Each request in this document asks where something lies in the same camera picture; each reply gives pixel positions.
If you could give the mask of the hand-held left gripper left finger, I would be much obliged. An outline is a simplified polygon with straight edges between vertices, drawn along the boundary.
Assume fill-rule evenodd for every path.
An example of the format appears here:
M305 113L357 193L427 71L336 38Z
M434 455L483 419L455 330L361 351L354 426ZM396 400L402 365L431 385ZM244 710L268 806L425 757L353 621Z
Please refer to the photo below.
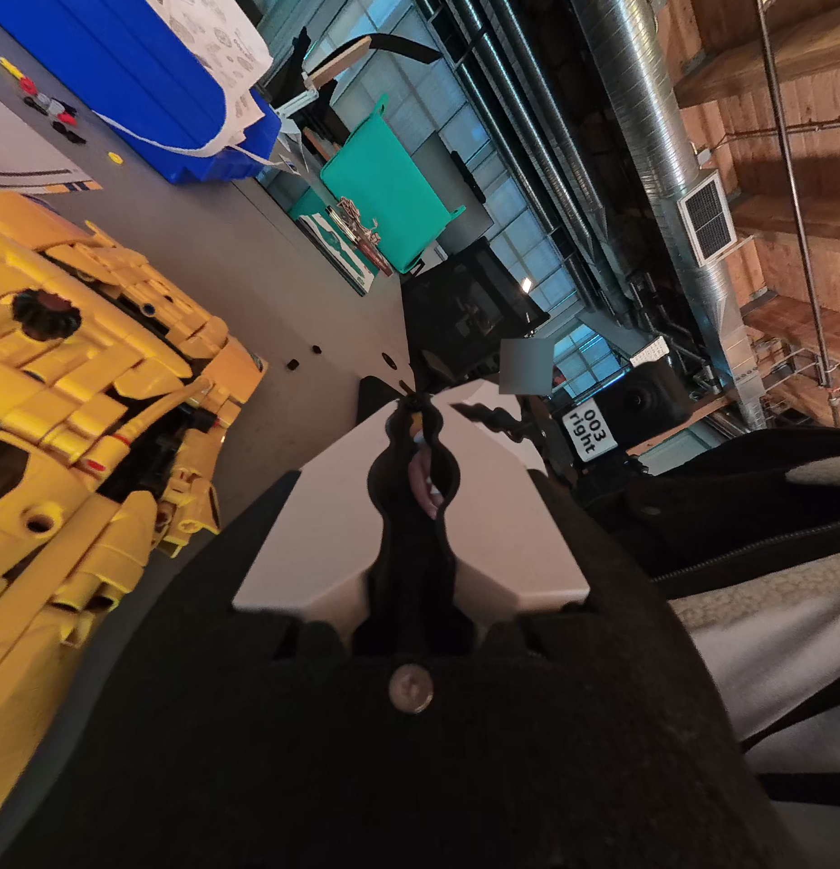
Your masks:
M332 627L354 655L388 641L385 576L396 529L411 517L410 415L389 401L299 472L232 600L242 614Z

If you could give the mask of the white shirt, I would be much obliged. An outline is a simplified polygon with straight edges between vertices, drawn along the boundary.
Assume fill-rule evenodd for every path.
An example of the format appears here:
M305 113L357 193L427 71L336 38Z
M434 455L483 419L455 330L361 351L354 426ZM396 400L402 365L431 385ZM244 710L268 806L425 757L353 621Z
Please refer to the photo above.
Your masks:
M840 867L840 554L671 602L811 867Z

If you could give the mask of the open instruction booklet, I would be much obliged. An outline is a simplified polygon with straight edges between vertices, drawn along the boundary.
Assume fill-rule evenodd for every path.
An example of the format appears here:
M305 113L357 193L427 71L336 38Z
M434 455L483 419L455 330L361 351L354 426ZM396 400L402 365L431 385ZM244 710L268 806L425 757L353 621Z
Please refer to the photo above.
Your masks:
M94 179L0 101L0 192L37 182Z

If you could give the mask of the small black round brick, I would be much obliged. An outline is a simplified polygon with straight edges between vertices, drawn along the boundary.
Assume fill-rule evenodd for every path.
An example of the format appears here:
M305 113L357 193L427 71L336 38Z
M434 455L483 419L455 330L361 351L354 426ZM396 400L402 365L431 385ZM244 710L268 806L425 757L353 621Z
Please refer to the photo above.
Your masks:
M13 320L36 342L64 340L82 324L80 310L67 299L41 289L17 293L11 303Z

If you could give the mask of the green booklet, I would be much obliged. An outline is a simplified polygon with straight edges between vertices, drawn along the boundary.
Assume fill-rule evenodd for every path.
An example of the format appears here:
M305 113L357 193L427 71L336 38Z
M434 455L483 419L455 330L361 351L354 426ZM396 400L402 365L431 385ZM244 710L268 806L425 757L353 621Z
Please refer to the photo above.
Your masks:
M330 216L320 212L300 214L294 222L358 295L369 294L377 273L360 257L355 243L349 241Z

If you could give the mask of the pile of small bricks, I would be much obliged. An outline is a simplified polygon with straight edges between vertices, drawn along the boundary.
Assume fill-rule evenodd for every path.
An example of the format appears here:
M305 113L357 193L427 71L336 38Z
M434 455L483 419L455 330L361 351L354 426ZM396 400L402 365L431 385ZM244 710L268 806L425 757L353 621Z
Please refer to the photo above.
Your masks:
M0 57L0 66L23 92L23 103L46 117L58 135L72 144L87 144L87 140L77 132L78 112L74 106L41 91L29 76L5 57Z

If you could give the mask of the curved wood and black lamp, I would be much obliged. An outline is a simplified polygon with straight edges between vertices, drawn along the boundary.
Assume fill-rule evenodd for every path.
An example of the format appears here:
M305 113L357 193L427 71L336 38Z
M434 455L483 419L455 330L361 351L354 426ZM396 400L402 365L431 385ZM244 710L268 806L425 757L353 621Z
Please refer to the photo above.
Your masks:
M373 51L385 51L425 65L442 59L442 53L408 38L375 32L353 38L335 49L311 71L303 68L302 47L307 38L303 29L294 41L292 56L285 64L282 78L267 86L266 93L275 114L282 120L315 103L321 92L337 76L359 63Z

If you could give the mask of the black mesh chair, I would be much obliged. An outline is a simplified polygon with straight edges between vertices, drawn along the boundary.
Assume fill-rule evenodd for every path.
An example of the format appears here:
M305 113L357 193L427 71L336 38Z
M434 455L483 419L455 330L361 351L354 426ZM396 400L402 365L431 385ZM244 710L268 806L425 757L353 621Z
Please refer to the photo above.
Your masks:
M411 362L458 381L550 315L481 237L402 284Z

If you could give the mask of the white patterned paper bag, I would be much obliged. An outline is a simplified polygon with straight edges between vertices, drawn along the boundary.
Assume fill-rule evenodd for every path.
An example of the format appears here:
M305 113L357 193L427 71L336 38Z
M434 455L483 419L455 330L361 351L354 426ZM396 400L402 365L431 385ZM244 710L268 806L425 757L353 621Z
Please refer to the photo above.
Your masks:
M221 88L225 120L199 154L213 156L216 145L245 153L246 130L263 117L251 90L272 64L265 41L237 2L149 1L148 5Z

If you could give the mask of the grey desk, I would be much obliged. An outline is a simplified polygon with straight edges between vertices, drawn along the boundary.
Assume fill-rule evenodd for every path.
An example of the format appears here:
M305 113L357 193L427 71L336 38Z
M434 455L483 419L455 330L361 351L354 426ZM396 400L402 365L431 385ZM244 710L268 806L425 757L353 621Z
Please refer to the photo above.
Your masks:
M284 472L352 427L360 378L414 384L396 278L377 278L370 294L360 297L256 180L173 186L1 26L0 57L77 109L85 145L68 142L25 105L23 92L0 66L0 101L102 187L43 201L70 222L94 223L145 255L269 363L216 466L225 527ZM110 151L124 164L113 164ZM311 352L315 344L322 355ZM300 362L293 372L285 368L291 359Z

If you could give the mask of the green plastic bin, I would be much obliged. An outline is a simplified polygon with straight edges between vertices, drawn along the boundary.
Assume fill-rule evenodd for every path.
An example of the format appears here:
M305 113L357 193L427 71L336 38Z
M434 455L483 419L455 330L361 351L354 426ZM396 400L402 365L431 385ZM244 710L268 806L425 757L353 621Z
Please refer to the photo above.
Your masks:
M337 199L354 203L363 223L377 221L379 249L407 274L427 246L465 210L448 210L384 119L383 95L320 172Z

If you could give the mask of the blue plastic bin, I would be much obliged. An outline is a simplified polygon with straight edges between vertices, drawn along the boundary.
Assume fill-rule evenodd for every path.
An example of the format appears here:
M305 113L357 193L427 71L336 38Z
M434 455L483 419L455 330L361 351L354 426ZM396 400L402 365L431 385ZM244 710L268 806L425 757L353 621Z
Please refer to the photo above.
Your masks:
M246 152L199 154L225 120L224 97L148 1L0 1L0 26L170 183L243 180L271 166L282 122L255 87L262 78L251 94L263 117L246 130Z

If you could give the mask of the silver air duct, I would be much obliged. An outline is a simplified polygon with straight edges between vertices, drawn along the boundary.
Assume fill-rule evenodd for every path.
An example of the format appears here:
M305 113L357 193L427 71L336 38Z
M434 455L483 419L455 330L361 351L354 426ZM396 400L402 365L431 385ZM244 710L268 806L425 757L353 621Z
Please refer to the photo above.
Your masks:
M649 205L722 384L750 430L766 428L766 394L724 262L698 265L677 202L700 178L650 2L575 1L576 18Z

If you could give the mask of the person's right hand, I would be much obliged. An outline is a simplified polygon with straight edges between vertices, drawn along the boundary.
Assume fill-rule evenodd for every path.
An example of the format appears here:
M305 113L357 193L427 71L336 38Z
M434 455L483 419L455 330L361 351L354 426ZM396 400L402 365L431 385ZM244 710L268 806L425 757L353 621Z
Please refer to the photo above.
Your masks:
M435 521L445 499L432 481L431 470L431 449L425 443L419 444L408 463L408 483L421 510Z

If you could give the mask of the yellow toy brick car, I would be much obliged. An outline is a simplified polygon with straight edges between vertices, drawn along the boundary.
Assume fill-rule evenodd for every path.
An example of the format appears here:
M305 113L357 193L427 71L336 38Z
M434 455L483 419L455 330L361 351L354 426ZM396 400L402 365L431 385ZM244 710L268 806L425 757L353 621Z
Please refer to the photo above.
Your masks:
M24 335L29 288L78 331ZM267 368L143 254L0 192L0 810L153 550L220 532L216 463Z

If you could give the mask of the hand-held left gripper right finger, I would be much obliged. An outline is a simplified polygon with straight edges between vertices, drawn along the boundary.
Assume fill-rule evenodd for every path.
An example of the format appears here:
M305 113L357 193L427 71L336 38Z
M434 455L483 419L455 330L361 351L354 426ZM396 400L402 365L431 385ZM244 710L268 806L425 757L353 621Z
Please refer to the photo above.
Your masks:
M580 606L588 581L531 472L474 427L456 405L431 399L423 423L432 481L444 496L437 521L454 563L452 603L478 646L491 627Z

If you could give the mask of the white air vent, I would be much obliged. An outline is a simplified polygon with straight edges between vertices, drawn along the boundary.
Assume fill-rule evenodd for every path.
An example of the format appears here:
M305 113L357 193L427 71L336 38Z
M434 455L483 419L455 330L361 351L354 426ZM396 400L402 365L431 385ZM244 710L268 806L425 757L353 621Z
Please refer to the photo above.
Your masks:
M698 267L706 267L730 253L738 241L720 172L701 177L676 201L677 211Z

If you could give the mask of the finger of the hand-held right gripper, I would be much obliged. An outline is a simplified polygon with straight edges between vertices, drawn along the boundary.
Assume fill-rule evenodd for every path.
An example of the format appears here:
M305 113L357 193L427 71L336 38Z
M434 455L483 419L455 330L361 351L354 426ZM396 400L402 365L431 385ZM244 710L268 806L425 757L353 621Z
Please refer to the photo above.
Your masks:
M521 416L523 412L516 396L500 394L499 385L484 378L447 388L433 396L431 401L437 407L479 404L490 409L501 408L511 416Z
M481 420L471 420L472 424L482 435L495 442L501 449L510 452L516 457L527 470L536 470L547 475L547 468L541 453L531 440L512 440L505 432L497 432L490 429Z

